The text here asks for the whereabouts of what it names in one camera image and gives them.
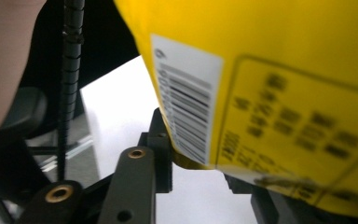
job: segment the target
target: white surface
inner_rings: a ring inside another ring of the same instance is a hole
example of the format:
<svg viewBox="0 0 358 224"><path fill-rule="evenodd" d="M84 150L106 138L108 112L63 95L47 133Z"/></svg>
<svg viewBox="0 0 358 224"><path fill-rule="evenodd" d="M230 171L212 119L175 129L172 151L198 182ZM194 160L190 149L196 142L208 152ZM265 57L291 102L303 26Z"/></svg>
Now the white surface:
<svg viewBox="0 0 358 224"><path fill-rule="evenodd" d="M114 172L122 150L147 132L158 102L138 57L81 90L100 178ZM173 192L157 196L158 224L253 224L249 195L233 195L217 171L173 167Z"/></svg>

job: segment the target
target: black cable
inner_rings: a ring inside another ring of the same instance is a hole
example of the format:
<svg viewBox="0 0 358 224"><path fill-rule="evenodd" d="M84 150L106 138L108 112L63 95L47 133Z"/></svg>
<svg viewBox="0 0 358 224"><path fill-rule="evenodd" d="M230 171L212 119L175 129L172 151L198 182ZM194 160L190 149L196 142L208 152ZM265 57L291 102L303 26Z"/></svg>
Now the black cable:
<svg viewBox="0 0 358 224"><path fill-rule="evenodd" d="M68 135L74 116L77 80L80 69L81 45L85 0L64 1L62 50L62 89L58 120L57 179L65 179L65 160Z"/></svg>

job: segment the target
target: barcode sticker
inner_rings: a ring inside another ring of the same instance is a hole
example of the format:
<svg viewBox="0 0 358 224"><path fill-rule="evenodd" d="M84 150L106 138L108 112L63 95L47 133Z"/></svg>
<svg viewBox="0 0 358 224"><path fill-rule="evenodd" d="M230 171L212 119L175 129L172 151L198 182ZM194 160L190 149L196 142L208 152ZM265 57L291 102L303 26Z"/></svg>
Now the barcode sticker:
<svg viewBox="0 0 358 224"><path fill-rule="evenodd" d="M223 60L212 53L152 35L163 110L177 149L207 163Z"/></svg>

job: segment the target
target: black machine part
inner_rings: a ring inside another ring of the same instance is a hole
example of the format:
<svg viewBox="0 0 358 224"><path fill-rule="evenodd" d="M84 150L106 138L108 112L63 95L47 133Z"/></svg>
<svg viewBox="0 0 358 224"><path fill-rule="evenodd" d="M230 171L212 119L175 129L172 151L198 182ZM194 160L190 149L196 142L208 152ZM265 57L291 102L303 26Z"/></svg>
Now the black machine part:
<svg viewBox="0 0 358 224"><path fill-rule="evenodd" d="M64 1L62 89L58 123L57 179L65 179L65 155L70 122L74 117L80 69L84 0Z"/></svg>
<svg viewBox="0 0 358 224"><path fill-rule="evenodd" d="M156 193L172 190L171 150L161 113L156 109L149 132L141 134L138 147L122 152L114 174L78 189L81 199L73 203L46 205L49 191L63 182L45 187L25 209L23 216L27 217L21 217L18 223L155 223ZM56 209L61 212L51 213Z"/></svg>
<svg viewBox="0 0 358 224"><path fill-rule="evenodd" d="M259 224L358 224L358 218L335 215L235 177L225 177L233 193L252 194L251 204Z"/></svg>
<svg viewBox="0 0 358 224"><path fill-rule="evenodd" d="M83 189L75 181L50 184L34 196L16 223L78 223L82 220L78 206L82 196Z"/></svg>

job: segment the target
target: yellow container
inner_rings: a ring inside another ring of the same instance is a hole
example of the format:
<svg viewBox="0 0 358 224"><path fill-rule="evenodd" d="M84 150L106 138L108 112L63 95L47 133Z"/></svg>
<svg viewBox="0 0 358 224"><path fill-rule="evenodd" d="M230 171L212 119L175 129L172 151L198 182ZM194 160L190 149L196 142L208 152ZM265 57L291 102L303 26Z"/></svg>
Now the yellow container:
<svg viewBox="0 0 358 224"><path fill-rule="evenodd" d="M358 217L358 1L115 2L177 151Z"/></svg>

